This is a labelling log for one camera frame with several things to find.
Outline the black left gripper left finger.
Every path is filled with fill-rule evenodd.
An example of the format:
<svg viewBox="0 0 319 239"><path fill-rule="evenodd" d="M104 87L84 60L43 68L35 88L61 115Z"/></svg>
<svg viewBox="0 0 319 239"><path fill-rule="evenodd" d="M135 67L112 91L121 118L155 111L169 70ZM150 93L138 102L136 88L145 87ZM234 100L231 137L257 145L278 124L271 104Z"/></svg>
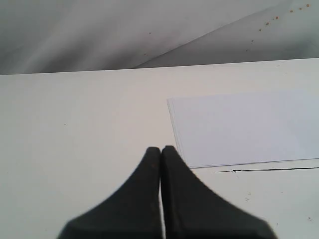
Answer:
<svg viewBox="0 0 319 239"><path fill-rule="evenodd" d="M160 239L160 150L149 147L141 162L108 199L71 219L60 239Z"/></svg>

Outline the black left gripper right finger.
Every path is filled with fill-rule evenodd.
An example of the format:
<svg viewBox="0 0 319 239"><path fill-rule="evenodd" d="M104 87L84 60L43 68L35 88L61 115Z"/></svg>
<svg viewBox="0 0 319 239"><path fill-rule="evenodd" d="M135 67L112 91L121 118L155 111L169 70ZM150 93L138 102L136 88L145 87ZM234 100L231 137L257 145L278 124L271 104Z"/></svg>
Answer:
<svg viewBox="0 0 319 239"><path fill-rule="evenodd" d="M168 239L275 239L271 227L210 190L173 146L161 152L160 188Z"/></svg>

